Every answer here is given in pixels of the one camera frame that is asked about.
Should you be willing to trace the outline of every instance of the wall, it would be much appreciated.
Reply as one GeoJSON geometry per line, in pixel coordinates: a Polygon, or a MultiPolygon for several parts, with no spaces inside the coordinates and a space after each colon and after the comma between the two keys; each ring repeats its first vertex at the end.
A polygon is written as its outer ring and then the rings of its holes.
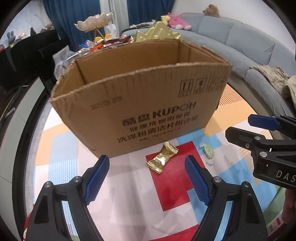
{"type": "Polygon", "coordinates": [[[202,12],[217,5],[220,15],[247,23],[277,39],[295,54],[295,42],[285,25],[262,0],[176,0],[173,14],[202,12]]]}
{"type": "Polygon", "coordinates": [[[36,33],[39,33],[41,29],[49,23],[51,23],[51,21],[45,12],[43,3],[41,1],[31,1],[12,20],[0,39],[0,44],[8,47],[7,32],[14,31],[16,37],[26,32],[28,36],[31,27],[33,27],[36,33]]]}

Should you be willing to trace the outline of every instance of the toy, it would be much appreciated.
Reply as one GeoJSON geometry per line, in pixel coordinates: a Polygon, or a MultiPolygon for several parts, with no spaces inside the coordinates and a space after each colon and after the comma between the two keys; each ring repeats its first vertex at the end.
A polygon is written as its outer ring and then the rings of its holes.
{"type": "Polygon", "coordinates": [[[170,16],[164,15],[160,17],[161,21],[165,23],[166,26],[168,26],[168,23],[170,21],[170,16]]]}
{"type": "Polygon", "coordinates": [[[167,14],[170,17],[169,25],[171,28],[175,29],[185,29],[190,30],[192,27],[181,19],[180,15],[174,16],[170,13],[167,14]]]}
{"type": "Polygon", "coordinates": [[[25,39],[26,37],[27,37],[27,33],[26,33],[26,32],[23,32],[23,33],[21,33],[21,34],[16,38],[15,42],[18,42],[18,41],[20,41],[20,40],[22,40],[22,39],[25,39]]]}
{"type": "Polygon", "coordinates": [[[219,11],[217,6],[210,4],[205,10],[202,11],[206,16],[219,18],[219,11]]]}
{"type": "Polygon", "coordinates": [[[15,35],[14,32],[11,31],[7,33],[7,38],[8,38],[8,44],[11,45],[15,41],[15,35]]]}

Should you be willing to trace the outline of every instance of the colorful rug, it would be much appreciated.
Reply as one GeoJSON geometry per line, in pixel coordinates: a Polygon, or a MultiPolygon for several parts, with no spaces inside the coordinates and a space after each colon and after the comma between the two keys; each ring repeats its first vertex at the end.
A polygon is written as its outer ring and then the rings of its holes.
{"type": "MultiPolygon", "coordinates": [[[[228,183],[251,183],[264,211],[277,193],[275,185],[253,177],[250,151],[227,142],[225,130],[234,126],[261,133],[269,131],[251,127],[247,118],[255,114],[248,103],[229,85],[208,125],[187,135],[169,140],[179,153],[166,165],[161,175],[146,166],[147,160],[159,152],[162,143],[110,159],[110,170],[94,202],[88,209],[105,241],[190,241],[206,206],[199,201],[184,169],[184,158],[194,155],[213,176],[228,183]],[[208,165],[200,149],[210,144],[214,164],[208,165]]],[[[92,167],[97,158],[62,123],[54,109],[44,127],[36,155],[34,202],[43,184],[66,183],[92,167]]],[[[74,240],[77,233],[67,206],[66,221],[74,240]]],[[[227,203],[216,240],[221,240],[230,214],[227,203]]]]}

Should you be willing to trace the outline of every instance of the small plastic item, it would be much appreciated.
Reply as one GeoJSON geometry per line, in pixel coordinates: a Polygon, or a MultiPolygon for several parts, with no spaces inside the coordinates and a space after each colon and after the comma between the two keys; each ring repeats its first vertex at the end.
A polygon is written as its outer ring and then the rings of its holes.
{"type": "Polygon", "coordinates": [[[57,80],[66,73],[66,69],[69,66],[67,60],[74,55],[76,55],[76,52],[70,51],[69,46],[67,45],[65,48],[52,56],[55,63],[54,76],[57,80]]]}
{"type": "Polygon", "coordinates": [[[214,164],[214,161],[215,161],[215,159],[214,158],[212,158],[212,159],[206,159],[206,163],[207,164],[209,164],[209,165],[213,165],[214,164]]]}
{"type": "Polygon", "coordinates": [[[206,157],[208,159],[213,159],[214,158],[215,153],[214,153],[214,150],[213,150],[211,145],[204,145],[202,147],[202,150],[204,151],[204,154],[206,155],[206,157]]]}
{"type": "Polygon", "coordinates": [[[107,35],[105,36],[106,39],[109,39],[109,38],[118,38],[119,37],[119,31],[116,29],[116,26],[115,24],[113,23],[110,23],[106,26],[106,28],[109,30],[111,36],[108,37],[107,35]]]}

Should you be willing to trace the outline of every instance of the cardboard box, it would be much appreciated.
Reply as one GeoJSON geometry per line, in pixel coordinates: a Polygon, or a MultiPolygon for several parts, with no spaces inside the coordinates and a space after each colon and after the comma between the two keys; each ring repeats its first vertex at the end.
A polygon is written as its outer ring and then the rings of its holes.
{"type": "Polygon", "coordinates": [[[76,59],[51,103],[94,155],[113,157],[205,127],[231,68],[176,39],[122,45],[76,59]]]}

